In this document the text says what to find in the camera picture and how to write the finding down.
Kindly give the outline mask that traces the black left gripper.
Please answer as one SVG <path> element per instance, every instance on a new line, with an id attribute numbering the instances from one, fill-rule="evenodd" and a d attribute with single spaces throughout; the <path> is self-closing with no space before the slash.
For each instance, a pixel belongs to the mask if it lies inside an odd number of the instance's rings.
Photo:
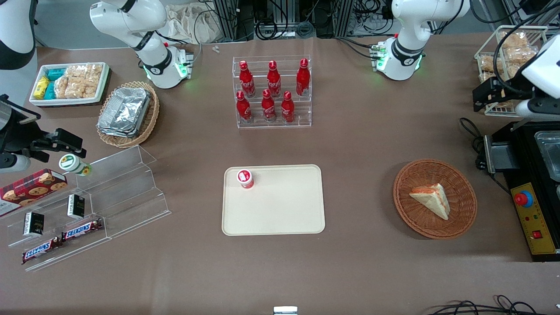
<path id="1" fill-rule="evenodd" d="M 488 78 L 472 91 L 473 111 L 479 112 L 487 105 L 524 100 L 532 97 L 532 85 L 525 78 L 498 80 Z"/>

